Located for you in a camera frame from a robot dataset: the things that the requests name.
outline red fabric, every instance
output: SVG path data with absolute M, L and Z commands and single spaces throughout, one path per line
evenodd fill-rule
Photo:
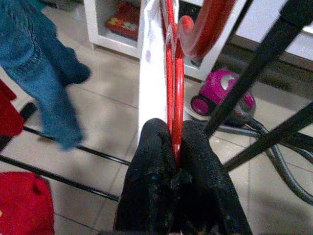
M 106 27 L 113 32 L 131 39 L 137 39 L 140 9 L 130 2 L 120 2 L 116 5 L 116 14 L 111 16 Z
M 10 100 L 16 95 L 0 80 L 0 135 L 16 136 L 23 130 L 24 119 Z
M 34 173 L 0 173 L 0 234 L 54 235 L 49 184 Z

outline tile floor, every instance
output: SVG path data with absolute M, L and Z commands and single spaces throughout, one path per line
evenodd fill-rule
M 82 145 L 130 161 L 136 150 L 139 62 L 103 48 L 92 49 L 82 5 L 71 13 L 52 8 L 43 12 L 57 25 L 61 42 L 75 49 L 79 60 L 92 70 L 86 83 L 68 89 L 85 130 Z M 18 94 L 14 102 L 17 108 L 31 100 L 2 69 L 0 76 Z M 186 80 L 186 87 L 193 83 Z M 257 101 L 255 118 L 268 129 L 309 103 L 261 83 L 253 92 Z M 39 114 L 26 125 L 40 130 Z M 302 132 L 312 136 L 313 127 Z M 224 162 L 253 141 L 217 132 L 210 143 Z M 281 150 L 295 178 L 313 194 L 313 166 L 294 152 Z M 62 152 L 56 143 L 27 132 L 14 138 L 2 154 L 115 195 L 121 193 L 127 170 L 124 165 L 80 150 Z M 20 169 L 0 162 L 0 171 L 9 170 Z M 254 234 L 313 233 L 313 208 L 286 187 L 265 155 L 243 164 L 230 176 Z M 53 180 L 50 183 L 56 235 L 96 235 L 99 230 L 112 229 L 116 202 Z

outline blue jeans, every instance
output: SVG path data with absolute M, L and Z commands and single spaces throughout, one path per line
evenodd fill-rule
M 90 70 L 56 35 L 55 25 L 27 0 L 0 0 L 0 65 L 38 101 L 44 135 L 63 149 L 82 140 L 65 87 L 84 82 Z

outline pink toy vacuum cleaner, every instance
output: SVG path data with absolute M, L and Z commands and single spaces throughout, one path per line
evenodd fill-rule
M 191 99 L 192 109 L 199 115 L 209 116 L 238 80 L 233 72 L 218 70 L 212 72 L 200 88 L 199 94 Z M 251 93 L 246 93 L 237 104 L 226 123 L 232 126 L 243 126 L 252 120 L 255 112 L 255 100 Z

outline white fabric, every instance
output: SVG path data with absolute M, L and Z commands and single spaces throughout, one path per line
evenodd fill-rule
M 175 21 L 178 0 L 173 0 Z M 138 139 L 143 125 L 152 118 L 167 121 L 166 67 L 160 0 L 146 0 L 143 22 L 143 44 L 139 74 Z

